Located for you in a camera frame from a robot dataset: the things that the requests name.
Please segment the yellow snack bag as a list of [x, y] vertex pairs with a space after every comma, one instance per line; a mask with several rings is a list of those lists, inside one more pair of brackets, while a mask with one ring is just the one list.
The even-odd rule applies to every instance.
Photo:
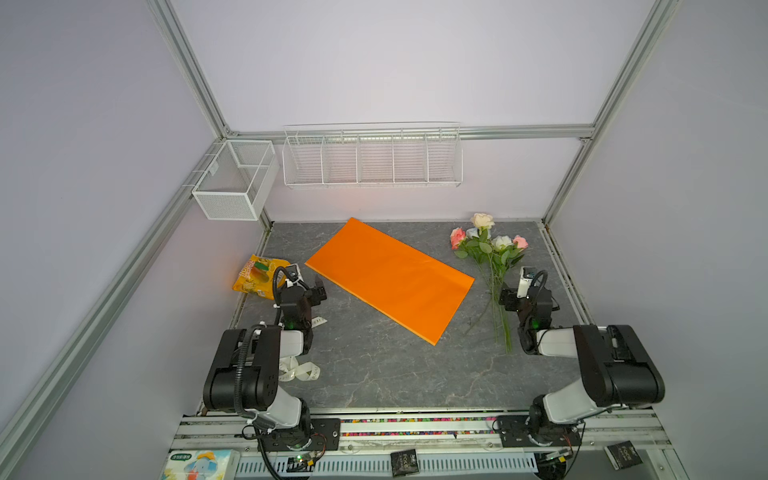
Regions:
[[240, 270], [232, 289], [235, 292], [255, 294], [261, 298], [273, 300], [273, 278], [279, 267], [287, 268], [290, 262], [278, 258], [252, 255]]

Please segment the black box right front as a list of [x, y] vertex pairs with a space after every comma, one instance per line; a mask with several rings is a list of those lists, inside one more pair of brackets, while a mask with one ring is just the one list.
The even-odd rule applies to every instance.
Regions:
[[603, 450], [616, 471], [632, 468], [643, 463], [634, 444], [629, 440], [607, 445]]

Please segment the light pink fake rose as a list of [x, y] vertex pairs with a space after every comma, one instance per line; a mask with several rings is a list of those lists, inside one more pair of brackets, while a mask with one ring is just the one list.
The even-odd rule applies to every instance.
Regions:
[[[494, 320], [494, 329], [495, 332], [498, 334], [498, 338], [500, 339], [500, 335], [498, 333], [498, 324], [496, 323], [496, 320], [494, 319], [494, 298], [492, 293], [492, 267], [491, 267], [491, 254], [492, 254], [492, 246], [491, 241], [494, 237], [491, 237], [490, 229], [489, 228], [482, 228], [479, 230], [480, 237], [479, 237], [479, 248], [480, 252], [482, 253], [481, 258], [483, 260], [486, 260], [489, 266], [489, 284], [490, 284], [490, 291], [491, 291], [491, 304], [492, 304], [492, 316]], [[519, 235], [516, 235], [515, 237], [510, 237], [512, 239], [513, 246], [509, 249], [510, 257], [508, 260], [508, 270], [515, 266], [525, 255], [525, 251], [528, 248], [528, 241]]]

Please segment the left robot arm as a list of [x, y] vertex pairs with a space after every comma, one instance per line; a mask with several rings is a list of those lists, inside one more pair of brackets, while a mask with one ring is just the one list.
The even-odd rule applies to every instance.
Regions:
[[312, 442], [306, 402], [281, 386], [280, 361], [309, 352], [312, 308], [327, 299], [320, 279], [308, 285], [296, 264], [273, 277], [276, 317], [271, 324], [224, 331], [203, 386], [209, 411], [235, 413], [246, 420], [242, 436], [273, 450], [298, 450]]

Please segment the white fake rose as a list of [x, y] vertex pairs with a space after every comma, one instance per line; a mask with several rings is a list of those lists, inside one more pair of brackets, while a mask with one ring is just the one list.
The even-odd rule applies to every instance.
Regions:
[[498, 333], [504, 346], [504, 351], [511, 351], [509, 340], [509, 327], [506, 324], [503, 306], [500, 304], [501, 291], [508, 270], [508, 260], [510, 257], [509, 249], [513, 246], [512, 239], [509, 236], [496, 236], [491, 241], [491, 267], [492, 267], [492, 293], [494, 302], [494, 319], [498, 324]]

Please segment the dark pink fake rose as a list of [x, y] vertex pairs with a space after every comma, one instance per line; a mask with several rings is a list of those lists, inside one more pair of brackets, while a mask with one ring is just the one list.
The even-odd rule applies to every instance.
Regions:
[[[492, 316], [493, 311], [492, 311], [492, 304], [491, 304], [491, 291], [490, 291], [490, 284], [489, 284], [490, 271], [489, 271], [489, 266], [487, 261], [481, 258], [482, 253], [480, 252], [480, 248], [479, 248], [479, 237], [480, 237], [479, 230], [482, 228], [489, 228], [490, 234], [491, 234], [491, 228], [489, 226], [473, 227], [470, 229], [463, 229], [461, 227], [455, 228], [450, 235], [450, 244], [451, 244], [451, 249], [453, 250], [454, 254], [458, 258], [470, 259], [477, 266], [480, 277], [485, 282], [485, 285], [489, 293], [488, 304], [484, 308], [483, 312], [480, 314], [480, 317], [483, 318], [485, 316], [488, 316], [491, 319], [491, 322], [494, 328], [494, 320]], [[495, 329], [494, 329], [494, 334], [495, 334], [495, 339], [499, 340], [498, 334], [495, 332]]]

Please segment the black box centre front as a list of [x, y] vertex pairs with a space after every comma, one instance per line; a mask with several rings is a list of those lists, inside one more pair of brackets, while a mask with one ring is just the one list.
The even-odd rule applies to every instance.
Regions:
[[405, 477], [420, 472], [418, 455], [415, 449], [392, 452], [390, 465], [393, 478]]

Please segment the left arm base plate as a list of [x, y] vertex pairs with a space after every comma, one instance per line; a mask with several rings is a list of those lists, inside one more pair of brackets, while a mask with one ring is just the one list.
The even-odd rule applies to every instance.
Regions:
[[291, 429], [276, 429], [259, 436], [267, 452], [337, 451], [341, 440], [339, 418], [312, 417]]

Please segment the white ribbon gold lettering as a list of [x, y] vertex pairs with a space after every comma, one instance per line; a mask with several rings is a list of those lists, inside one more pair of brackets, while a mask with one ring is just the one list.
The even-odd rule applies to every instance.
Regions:
[[298, 357], [311, 348], [314, 328], [325, 324], [323, 317], [314, 317], [308, 330], [283, 330], [280, 337], [279, 381], [290, 382], [314, 381], [320, 376], [321, 369], [312, 362], [300, 363]]

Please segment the white mesh box basket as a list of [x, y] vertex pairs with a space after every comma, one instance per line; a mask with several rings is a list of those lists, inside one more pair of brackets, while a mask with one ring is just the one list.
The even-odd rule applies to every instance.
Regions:
[[278, 173], [271, 141], [224, 140], [192, 194], [209, 220], [258, 221]]

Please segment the orange wrapping paper sheet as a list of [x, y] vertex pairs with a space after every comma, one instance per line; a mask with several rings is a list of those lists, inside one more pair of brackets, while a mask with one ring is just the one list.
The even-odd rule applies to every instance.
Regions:
[[355, 218], [306, 265], [433, 346], [474, 284], [473, 277]]

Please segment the cream fake rose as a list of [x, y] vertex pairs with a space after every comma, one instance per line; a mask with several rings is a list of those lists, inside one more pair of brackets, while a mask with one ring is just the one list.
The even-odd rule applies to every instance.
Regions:
[[487, 213], [475, 213], [471, 217], [472, 228], [467, 231], [467, 252], [472, 254], [478, 267], [486, 275], [490, 294], [491, 318], [498, 341], [509, 340], [509, 328], [505, 325], [502, 307], [499, 305], [502, 285], [507, 271], [516, 258], [517, 243], [507, 235], [494, 235], [495, 221]]

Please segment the black box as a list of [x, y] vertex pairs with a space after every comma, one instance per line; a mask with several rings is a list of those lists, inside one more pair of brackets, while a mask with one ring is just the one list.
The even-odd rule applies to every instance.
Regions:
[[607, 445], [603, 450], [616, 471], [632, 468], [643, 463], [634, 444], [629, 440]]
[[393, 478], [405, 477], [420, 472], [418, 455], [415, 449], [392, 452], [390, 465]]

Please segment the aluminium front rail frame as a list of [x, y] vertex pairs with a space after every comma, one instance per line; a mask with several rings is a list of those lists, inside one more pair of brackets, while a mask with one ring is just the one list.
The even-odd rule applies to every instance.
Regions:
[[225, 414], [185, 417], [176, 431], [171, 450], [235, 450], [241, 459], [237, 478], [267, 478], [276, 472], [271, 460], [296, 456], [308, 466], [330, 455], [375, 455], [415, 449], [417, 453], [513, 452], [535, 455], [539, 472], [576, 473], [592, 460], [616, 472], [603, 448], [631, 441], [653, 479], [685, 479], [688, 474], [656, 414], [645, 410], [614, 410], [581, 421], [578, 447], [505, 448], [492, 429], [501, 415], [527, 415], [506, 410], [324, 411], [313, 417], [339, 418], [341, 440], [337, 451], [267, 452], [261, 440], [242, 436], [246, 420]]

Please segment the tissue pack with elephant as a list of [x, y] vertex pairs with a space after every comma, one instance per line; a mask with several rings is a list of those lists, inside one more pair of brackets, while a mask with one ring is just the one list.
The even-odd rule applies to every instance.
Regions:
[[171, 452], [161, 480], [232, 480], [241, 454], [235, 450], [181, 450]]

